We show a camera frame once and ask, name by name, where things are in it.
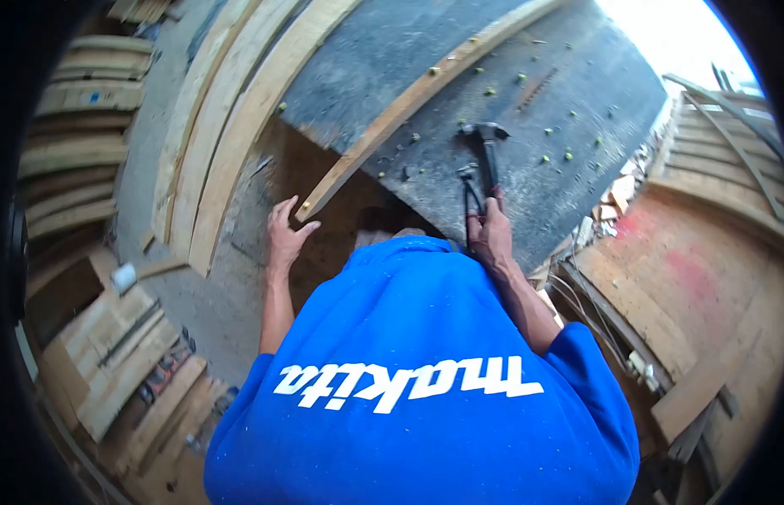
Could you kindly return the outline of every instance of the hammer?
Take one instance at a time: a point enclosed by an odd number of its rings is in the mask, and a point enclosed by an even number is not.
[[[505,130],[498,123],[476,123],[473,125],[463,125],[462,133],[471,135],[478,133],[482,137],[485,146],[485,157],[488,159],[488,169],[490,171],[491,189],[489,197],[495,197],[499,189],[499,169],[496,166],[496,139],[504,140],[508,136]]]

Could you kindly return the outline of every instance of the stacked lumber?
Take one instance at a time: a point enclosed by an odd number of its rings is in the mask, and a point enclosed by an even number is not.
[[[87,35],[72,42],[57,66],[19,160],[33,252],[36,244],[96,229],[116,214],[114,179],[128,157],[124,133],[142,104],[152,51],[147,40]]]
[[[53,410],[115,485],[140,502],[206,502],[205,447],[188,447],[187,440],[214,431],[210,416],[229,387],[206,374],[204,359],[190,355],[152,403],[145,403],[136,391],[164,356],[176,356],[186,344],[158,300],[140,286],[116,294],[109,276],[117,262],[109,250],[95,244],[75,250],[63,263],[85,259],[104,285],[100,294],[45,346],[38,344],[34,322],[25,321]],[[64,267],[59,272],[69,274]],[[181,483],[179,496],[165,492],[166,482]]]

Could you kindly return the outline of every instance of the man's right hand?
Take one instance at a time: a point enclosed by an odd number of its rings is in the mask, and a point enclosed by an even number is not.
[[[515,261],[512,259],[512,232],[510,221],[502,213],[499,200],[493,197],[485,200],[487,216],[479,217],[474,211],[468,212],[467,226],[470,248],[491,276],[505,280]]]

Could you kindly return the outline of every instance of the workbench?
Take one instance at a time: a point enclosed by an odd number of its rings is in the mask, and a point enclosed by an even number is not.
[[[302,69],[281,117],[343,154],[424,69],[522,1],[364,0]],[[659,77],[596,3],[570,0],[454,79],[361,168],[464,242],[457,169],[485,159],[458,125],[501,124],[512,135],[497,156],[513,254],[531,271],[591,212],[665,99]]]

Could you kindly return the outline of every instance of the wood scrap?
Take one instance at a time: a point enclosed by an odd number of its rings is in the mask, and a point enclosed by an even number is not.
[[[231,0],[222,8],[184,78],[159,155],[151,227],[163,244],[170,237],[176,186],[195,117],[218,68],[261,0]]]
[[[209,272],[218,231],[249,148],[302,66],[359,2],[314,0],[277,41],[243,92],[209,167],[195,220],[189,263],[203,276]]]
[[[559,5],[560,2],[556,0],[532,0],[525,3],[489,24],[474,35],[472,40],[464,42],[438,61],[434,67],[439,68],[440,72],[437,75],[426,72],[367,127],[362,137],[344,153],[337,164],[304,200],[302,206],[296,211],[296,219],[300,222],[306,221],[321,210],[353,172],[358,170],[361,164],[403,124],[403,121],[407,120],[463,70],[489,53],[495,46]]]
[[[175,212],[174,208],[167,209],[171,216],[170,245],[180,258],[190,255],[195,212],[229,113],[245,80],[295,8],[296,0],[263,0],[237,36],[209,87],[179,172],[173,199]]]

